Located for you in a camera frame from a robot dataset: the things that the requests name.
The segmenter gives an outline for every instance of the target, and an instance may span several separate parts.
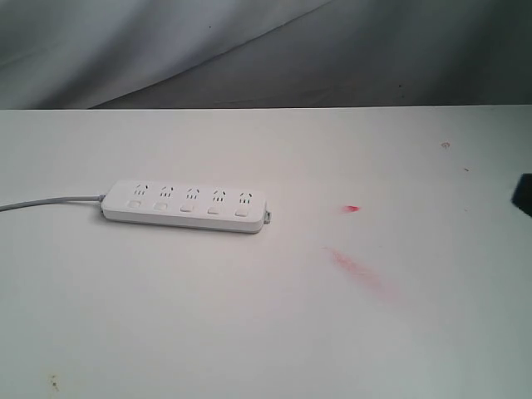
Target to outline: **red mark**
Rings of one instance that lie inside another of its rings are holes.
[[[357,212],[358,210],[360,210],[359,207],[352,205],[346,205],[342,207],[343,214],[350,214],[351,212]]]
[[[365,268],[360,264],[357,264],[347,255],[341,254],[336,249],[331,249],[328,247],[325,247],[324,249],[326,249],[332,254],[332,258],[338,266],[340,266],[344,270],[347,270],[349,274],[351,274],[358,281],[364,283],[366,286],[368,286],[374,291],[382,292],[383,286],[381,280],[369,268]]]

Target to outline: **electrical outlet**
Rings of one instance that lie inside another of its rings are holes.
[[[101,209],[110,220],[245,233],[259,232],[270,220],[260,191],[175,182],[118,181]]]

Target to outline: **gray fabric backdrop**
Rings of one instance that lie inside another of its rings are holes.
[[[0,0],[0,108],[521,104],[525,0]]]

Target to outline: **white table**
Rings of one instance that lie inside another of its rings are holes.
[[[139,178],[256,188],[273,214],[255,235],[0,214],[1,398],[530,397],[532,219],[510,197],[532,106],[2,111],[0,130],[2,204]]]

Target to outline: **gray cable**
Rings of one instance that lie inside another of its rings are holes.
[[[65,202],[102,202],[104,198],[104,195],[96,195],[93,197],[57,197],[38,199],[37,201],[19,202],[18,204],[0,206],[0,212],[3,212],[4,210],[27,208],[28,206],[63,204]]]

